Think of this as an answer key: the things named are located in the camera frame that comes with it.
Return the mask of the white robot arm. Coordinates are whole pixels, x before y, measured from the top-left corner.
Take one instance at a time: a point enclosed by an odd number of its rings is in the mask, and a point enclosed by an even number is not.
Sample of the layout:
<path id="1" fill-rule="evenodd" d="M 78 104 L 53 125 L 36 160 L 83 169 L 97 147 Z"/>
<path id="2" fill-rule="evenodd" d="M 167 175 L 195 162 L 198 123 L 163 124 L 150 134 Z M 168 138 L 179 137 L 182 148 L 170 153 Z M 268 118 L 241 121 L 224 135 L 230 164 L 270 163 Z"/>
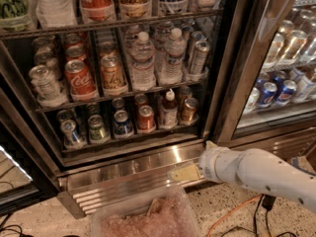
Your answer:
<path id="1" fill-rule="evenodd" d="M 316 178 L 263 149 L 236 151 L 209 142 L 197 164 L 181 164 L 169 171 L 168 177 L 180 182 L 204 177 L 217 184 L 233 184 L 252 192 L 287 198 L 316 212 Z"/>

